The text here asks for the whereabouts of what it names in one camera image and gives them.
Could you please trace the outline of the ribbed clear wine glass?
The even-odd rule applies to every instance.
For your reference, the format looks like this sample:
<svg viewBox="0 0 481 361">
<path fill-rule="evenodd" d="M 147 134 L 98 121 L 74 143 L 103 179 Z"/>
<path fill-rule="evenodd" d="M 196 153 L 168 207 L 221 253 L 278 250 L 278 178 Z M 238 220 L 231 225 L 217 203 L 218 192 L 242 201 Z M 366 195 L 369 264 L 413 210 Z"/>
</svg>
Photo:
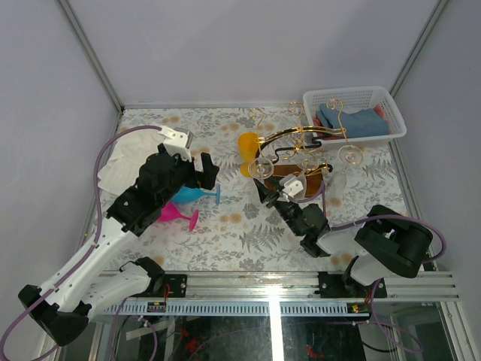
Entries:
<svg viewBox="0 0 481 361">
<path fill-rule="evenodd" d="M 259 179 L 265 186 L 268 187 L 268 179 L 270 177 L 276 177 L 281 180 L 283 177 L 294 174 L 296 176 L 305 176 L 304 171 L 299 170 L 296 165 L 274 165 L 272 161 L 266 158 L 255 158 L 249 164 L 249 173 L 252 178 Z"/>
</svg>

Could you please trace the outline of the gold wire wine glass rack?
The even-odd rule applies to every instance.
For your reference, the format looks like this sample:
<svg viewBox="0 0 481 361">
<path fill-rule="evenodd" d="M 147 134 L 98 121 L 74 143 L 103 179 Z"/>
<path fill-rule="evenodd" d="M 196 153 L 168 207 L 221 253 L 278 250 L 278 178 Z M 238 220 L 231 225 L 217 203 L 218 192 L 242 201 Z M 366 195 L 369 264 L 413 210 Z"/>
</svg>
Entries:
<svg viewBox="0 0 481 361">
<path fill-rule="evenodd" d="M 328 163 L 324 162 L 321 163 L 319 157 L 315 155 L 315 152 L 322 147 L 321 141 L 319 137 L 312 137 L 312 144 L 307 144 L 305 140 L 304 134 L 308 132 L 312 133 L 321 133 L 322 135 L 333 135 L 338 136 L 341 135 L 342 139 L 347 143 L 350 144 L 349 139 L 347 137 L 346 128 L 343 125 L 341 119 L 341 113 L 343 110 L 343 102 L 338 99 L 332 99 L 326 103 L 326 107 L 333 111 L 337 111 L 337 121 L 339 126 L 337 128 L 328 128 L 324 126 L 303 126 L 301 124 L 301 118 L 304 114 L 304 106 L 299 102 L 290 102 L 287 105 L 287 111 L 289 113 L 296 113 L 298 112 L 298 118 L 296 122 L 296 127 L 290 129 L 284 129 L 282 132 L 275 133 L 268 137 L 261 137 L 259 134 L 259 127 L 262 124 L 262 121 L 265 119 L 265 112 L 261 108 L 251 108 L 248 112 L 248 116 L 251 119 L 256 119 L 256 115 L 258 112 L 261 113 L 261 118 L 256 124 L 256 134 L 259 138 L 259 150 L 256 152 L 256 158 L 262 157 L 267 158 L 263 155 L 262 150 L 267 147 L 270 143 L 275 142 L 280 138 L 285 138 L 288 135 L 297 135 L 296 138 L 293 139 L 293 145 L 287 150 L 280 150 L 281 153 L 286 153 L 287 156 L 283 158 L 283 160 L 291 159 L 296 156 L 301 156 L 301 163 L 298 166 L 300 170 L 304 171 L 306 177 L 310 177 L 322 172 L 321 168 L 324 166 L 328 168 Z M 281 158 L 276 159 L 269 159 L 275 165 L 277 162 L 281 160 Z"/>
</svg>

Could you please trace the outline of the yellow plastic goblet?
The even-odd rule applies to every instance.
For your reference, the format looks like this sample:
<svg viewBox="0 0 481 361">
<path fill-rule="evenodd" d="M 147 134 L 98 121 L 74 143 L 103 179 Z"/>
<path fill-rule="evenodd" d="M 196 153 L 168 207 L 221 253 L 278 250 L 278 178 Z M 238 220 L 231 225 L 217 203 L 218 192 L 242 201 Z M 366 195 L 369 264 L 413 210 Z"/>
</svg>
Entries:
<svg viewBox="0 0 481 361">
<path fill-rule="evenodd" d="M 256 152 L 259 150 L 259 138 L 254 132 L 245 132 L 237 140 L 238 151 L 243 164 L 240 172 L 244 177 L 251 177 L 249 164 L 255 159 Z"/>
</svg>

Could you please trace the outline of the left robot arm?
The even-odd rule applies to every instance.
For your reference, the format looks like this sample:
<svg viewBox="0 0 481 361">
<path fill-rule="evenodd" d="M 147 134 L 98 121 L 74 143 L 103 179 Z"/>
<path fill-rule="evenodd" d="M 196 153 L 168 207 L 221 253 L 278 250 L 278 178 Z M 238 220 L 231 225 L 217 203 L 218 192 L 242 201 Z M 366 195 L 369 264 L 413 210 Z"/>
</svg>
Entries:
<svg viewBox="0 0 481 361">
<path fill-rule="evenodd" d="M 136 241 L 162 215 L 182 187 L 211 190 L 219 167 L 209 153 L 201 154 L 202 169 L 191 156 L 169 153 L 163 145 L 147 157 L 135 183 L 108 208 L 96 234 L 40 286 L 26 285 L 18 294 L 30 317 L 63 347 L 82 334 L 97 314 L 131 296 L 157 296 L 165 272 L 149 257 L 141 257 L 107 281 L 95 279 L 111 257 Z"/>
</svg>

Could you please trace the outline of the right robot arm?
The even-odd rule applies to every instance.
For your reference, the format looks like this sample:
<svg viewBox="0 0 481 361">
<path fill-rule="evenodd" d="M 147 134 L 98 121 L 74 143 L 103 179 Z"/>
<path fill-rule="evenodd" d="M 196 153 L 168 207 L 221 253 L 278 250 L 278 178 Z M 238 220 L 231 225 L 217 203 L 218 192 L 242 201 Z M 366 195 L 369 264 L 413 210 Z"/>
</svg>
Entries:
<svg viewBox="0 0 481 361">
<path fill-rule="evenodd" d="M 305 207 L 293 198 L 301 188 L 294 178 L 263 184 L 255 180 L 259 200 L 274 208 L 298 236 L 304 251 L 314 258 L 336 253 L 352 254 L 342 274 L 319 276 L 319 294 L 328 299 L 361 298 L 374 294 L 376 281 L 391 274 L 415 278 L 427 260 L 433 240 L 431 229 L 383 205 L 371 208 L 367 217 L 332 226 L 315 203 Z"/>
</svg>

